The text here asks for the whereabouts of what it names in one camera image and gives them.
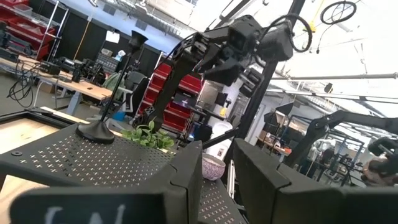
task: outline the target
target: window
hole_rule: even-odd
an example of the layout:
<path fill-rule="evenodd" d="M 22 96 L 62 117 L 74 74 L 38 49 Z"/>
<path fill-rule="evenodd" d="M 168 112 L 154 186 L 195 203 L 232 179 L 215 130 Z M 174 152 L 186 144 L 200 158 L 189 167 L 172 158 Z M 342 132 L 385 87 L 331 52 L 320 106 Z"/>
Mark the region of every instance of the window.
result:
<path fill-rule="evenodd" d="M 148 26 L 148 23 L 146 23 L 146 22 L 144 22 L 144 21 L 142 21 L 142 20 L 137 19 L 136 27 L 138 27 L 138 28 L 140 28 L 140 29 L 142 29 L 142 30 L 145 31 L 145 30 L 147 29 L 147 26 Z"/>
<path fill-rule="evenodd" d="M 194 6 L 196 6 L 199 0 L 185 0 L 185 1 L 187 1 L 187 2 L 189 2 L 191 4 L 193 4 Z"/>
<path fill-rule="evenodd" d="M 109 4 L 105 4 L 103 11 L 113 16 L 116 12 L 116 9 Z"/>

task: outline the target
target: microphone stand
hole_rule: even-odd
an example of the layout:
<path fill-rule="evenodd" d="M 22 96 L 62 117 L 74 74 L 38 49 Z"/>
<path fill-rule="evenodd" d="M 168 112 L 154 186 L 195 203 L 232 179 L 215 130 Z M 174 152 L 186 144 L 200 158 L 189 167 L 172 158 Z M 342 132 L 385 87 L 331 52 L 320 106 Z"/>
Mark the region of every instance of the microphone stand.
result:
<path fill-rule="evenodd" d="M 104 112 L 102 117 L 99 121 L 92 122 L 90 124 L 79 124 L 76 128 L 76 134 L 82 138 L 88 139 L 95 143 L 100 144 L 111 144 L 114 141 L 114 134 L 111 130 L 106 126 L 104 122 L 106 115 L 113 103 L 114 97 L 116 96 L 116 92 L 118 91 L 119 85 L 122 82 L 124 73 L 126 72 L 129 63 L 131 61 L 131 57 L 134 53 L 136 53 L 143 45 L 144 42 L 147 40 L 145 36 L 142 34 L 131 31 L 131 40 L 129 41 L 130 52 L 127 56 L 126 64 L 124 65 L 122 72 L 116 82 L 116 86 L 112 91 L 111 98 L 109 99 L 108 103 L 105 106 Z"/>

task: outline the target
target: green plant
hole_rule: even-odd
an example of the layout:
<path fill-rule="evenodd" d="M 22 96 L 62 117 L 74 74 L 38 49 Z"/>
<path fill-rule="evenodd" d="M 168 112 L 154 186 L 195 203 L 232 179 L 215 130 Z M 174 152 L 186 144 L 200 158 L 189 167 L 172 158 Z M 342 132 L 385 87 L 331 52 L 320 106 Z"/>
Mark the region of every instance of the green plant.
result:
<path fill-rule="evenodd" d="M 148 146 L 157 149 L 169 149 L 174 145 L 167 132 L 157 131 L 154 132 L 155 123 L 149 122 L 148 125 L 140 125 L 133 130 L 122 130 L 121 133 L 126 139 L 138 142 L 141 146 Z"/>

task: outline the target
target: pink bowl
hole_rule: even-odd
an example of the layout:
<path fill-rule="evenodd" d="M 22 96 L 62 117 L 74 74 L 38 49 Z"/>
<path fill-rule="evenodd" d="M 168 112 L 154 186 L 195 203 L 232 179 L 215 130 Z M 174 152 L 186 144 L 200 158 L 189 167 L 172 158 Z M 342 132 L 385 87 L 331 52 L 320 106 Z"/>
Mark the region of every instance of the pink bowl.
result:
<path fill-rule="evenodd" d="M 202 154 L 201 172 L 208 180 L 219 179 L 225 171 L 225 163 L 209 154 Z"/>

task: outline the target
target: black perforated shelf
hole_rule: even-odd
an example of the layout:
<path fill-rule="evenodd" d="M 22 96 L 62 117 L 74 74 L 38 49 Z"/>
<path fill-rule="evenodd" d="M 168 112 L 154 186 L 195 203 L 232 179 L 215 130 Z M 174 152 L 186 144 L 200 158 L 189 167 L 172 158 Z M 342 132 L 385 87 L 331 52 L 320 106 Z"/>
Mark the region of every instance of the black perforated shelf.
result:
<path fill-rule="evenodd" d="M 76 125 L 0 155 L 0 170 L 48 186 L 131 187 L 156 173 L 173 155 L 116 137 L 96 144 Z M 244 223 L 221 181 L 203 181 L 199 217 L 205 223 Z"/>

